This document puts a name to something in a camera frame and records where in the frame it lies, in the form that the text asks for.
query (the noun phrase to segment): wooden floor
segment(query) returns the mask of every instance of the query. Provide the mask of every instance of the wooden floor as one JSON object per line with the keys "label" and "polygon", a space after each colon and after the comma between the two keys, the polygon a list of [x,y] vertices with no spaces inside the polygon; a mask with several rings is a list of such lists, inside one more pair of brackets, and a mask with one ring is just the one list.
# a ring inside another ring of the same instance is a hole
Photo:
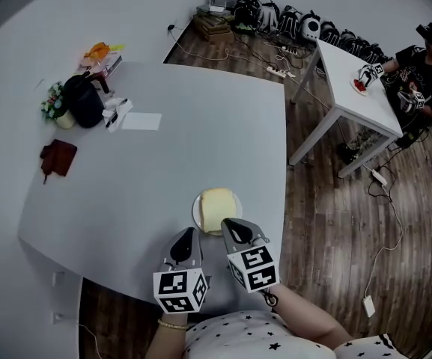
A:
{"label": "wooden floor", "polygon": [[[276,48],[261,38],[243,38],[265,59],[274,61]],[[189,52],[207,58],[224,58],[225,47],[238,55],[264,65],[251,56],[241,43],[209,46],[192,30],[181,39]],[[308,65],[292,59],[300,80]],[[171,55],[170,64],[225,70],[280,82],[262,67],[229,58],[208,61],[184,54]],[[285,68],[284,61],[278,61]],[[290,104],[296,84],[284,81],[287,111],[288,156],[322,120],[326,109],[304,92],[301,102]],[[315,76],[308,89],[331,106],[326,81]],[[342,122],[347,139],[357,128]],[[370,197],[369,172],[359,170],[339,179],[342,165],[335,148],[342,142],[333,126],[308,154],[306,163],[287,168],[285,228],[281,273],[294,291],[331,313],[355,337],[390,333],[396,346],[411,358],[421,358],[432,347],[432,129],[423,142],[417,142],[389,163],[396,176],[392,198],[406,234],[396,251],[381,253],[368,294],[374,299],[376,314],[368,319],[362,298],[372,262],[382,246],[394,246],[400,228],[394,211],[383,198]],[[371,161],[375,168],[390,157],[389,151]],[[382,170],[390,177],[387,170]],[[375,185],[371,189],[380,194]],[[117,294],[85,281],[80,321],[96,333],[103,359],[143,358],[159,311],[144,302]],[[80,331],[81,358],[96,358],[94,338]]]}

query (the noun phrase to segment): flowers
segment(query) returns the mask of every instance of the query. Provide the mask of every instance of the flowers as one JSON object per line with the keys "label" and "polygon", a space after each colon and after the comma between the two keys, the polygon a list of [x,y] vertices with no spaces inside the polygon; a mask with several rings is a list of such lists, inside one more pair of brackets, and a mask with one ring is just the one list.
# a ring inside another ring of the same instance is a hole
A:
{"label": "flowers", "polygon": [[48,100],[41,103],[43,106],[41,111],[46,120],[55,120],[66,113],[67,106],[64,104],[62,93],[63,86],[61,82],[56,82],[48,90]]}

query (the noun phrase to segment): black shirt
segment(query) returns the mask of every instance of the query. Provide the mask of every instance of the black shirt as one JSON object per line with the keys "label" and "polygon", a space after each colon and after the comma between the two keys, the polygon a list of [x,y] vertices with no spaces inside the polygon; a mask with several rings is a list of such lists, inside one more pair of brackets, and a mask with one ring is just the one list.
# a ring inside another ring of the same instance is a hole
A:
{"label": "black shirt", "polygon": [[386,78],[387,96],[394,109],[398,109],[396,114],[403,126],[406,118],[410,117],[401,113],[400,100],[397,92],[403,91],[411,93],[412,90],[417,90],[424,95],[425,105],[432,108],[432,65],[425,63],[427,50],[417,46],[410,46],[395,55],[400,69],[391,73]]}

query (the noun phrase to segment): table leg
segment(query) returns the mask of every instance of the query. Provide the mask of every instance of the table leg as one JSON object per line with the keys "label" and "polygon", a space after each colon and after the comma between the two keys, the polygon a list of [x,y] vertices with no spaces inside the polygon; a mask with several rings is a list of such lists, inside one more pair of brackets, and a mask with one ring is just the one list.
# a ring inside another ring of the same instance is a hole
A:
{"label": "table leg", "polygon": [[394,142],[397,138],[398,137],[396,135],[393,135],[391,137],[383,136],[377,143],[374,144],[374,146],[366,150],[358,159],[356,159],[354,162],[339,171],[338,177],[344,178],[346,175],[352,173],[357,168],[360,168],[363,164],[374,158],[377,154],[383,152],[383,150],[388,147],[392,142]]}
{"label": "table leg", "polygon": [[341,116],[342,111],[337,108],[330,109],[329,113],[322,119],[322,121],[317,125],[312,133],[307,137],[304,143],[297,149],[297,151],[292,155],[289,160],[289,165],[294,166],[299,162],[303,156],[319,141],[327,130],[334,124],[335,121]]}
{"label": "table leg", "polygon": [[320,52],[319,52],[319,47],[317,47],[314,50],[314,54],[312,55],[312,59],[311,59],[310,64],[307,67],[307,70],[305,71],[305,75],[302,78],[302,81],[300,82],[299,87],[296,90],[296,93],[292,97],[291,102],[293,104],[295,104],[297,102],[297,100],[299,99],[299,96],[304,91],[305,86],[307,85],[309,80],[312,78],[315,66],[317,65],[317,62],[319,60],[320,60]]}

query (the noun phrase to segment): shoe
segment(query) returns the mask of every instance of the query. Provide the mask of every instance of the shoe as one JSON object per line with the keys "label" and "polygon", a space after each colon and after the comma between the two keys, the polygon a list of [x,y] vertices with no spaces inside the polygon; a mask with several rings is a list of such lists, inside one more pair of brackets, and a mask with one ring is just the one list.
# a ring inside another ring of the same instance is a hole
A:
{"label": "shoe", "polygon": [[347,144],[339,144],[337,146],[337,154],[339,158],[342,160],[343,163],[346,165],[351,164],[357,159],[357,153],[359,150],[352,150],[350,149]]}

